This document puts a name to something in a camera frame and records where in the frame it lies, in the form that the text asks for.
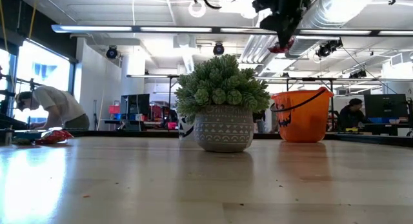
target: gray patterned pot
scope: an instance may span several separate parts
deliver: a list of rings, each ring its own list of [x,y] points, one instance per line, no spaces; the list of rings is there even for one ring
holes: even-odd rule
[[[254,135],[252,112],[232,105],[210,105],[198,113],[195,141],[206,151],[242,152]]]

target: jack-o-lantern bucket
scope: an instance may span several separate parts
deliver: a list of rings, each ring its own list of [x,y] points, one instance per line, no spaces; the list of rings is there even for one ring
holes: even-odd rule
[[[315,143],[325,136],[328,104],[333,93],[327,88],[282,92],[272,96],[279,133],[285,141]]]

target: dark jacket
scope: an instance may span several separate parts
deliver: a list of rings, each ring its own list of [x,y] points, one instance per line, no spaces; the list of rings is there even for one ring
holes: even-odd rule
[[[357,127],[359,122],[371,123],[363,114],[361,110],[352,112],[350,105],[345,106],[338,117],[338,126],[340,130],[345,130],[346,128]]]

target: succulent plant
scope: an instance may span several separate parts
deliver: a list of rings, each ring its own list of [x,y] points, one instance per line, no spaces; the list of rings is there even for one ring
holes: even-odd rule
[[[235,56],[223,55],[197,64],[189,75],[178,79],[181,88],[175,92],[177,111],[192,122],[207,105],[237,105],[251,112],[269,106],[270,95],[265,81],[254,79],[251,68],[240,70]]]

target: white t-shirt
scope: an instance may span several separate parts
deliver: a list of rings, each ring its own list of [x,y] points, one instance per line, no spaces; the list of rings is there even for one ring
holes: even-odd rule
[[[82,106],[68,92],[50,86],[40,86],[33,91],[33,97],[46,110],[56,106],[63,123],[85,114]]]

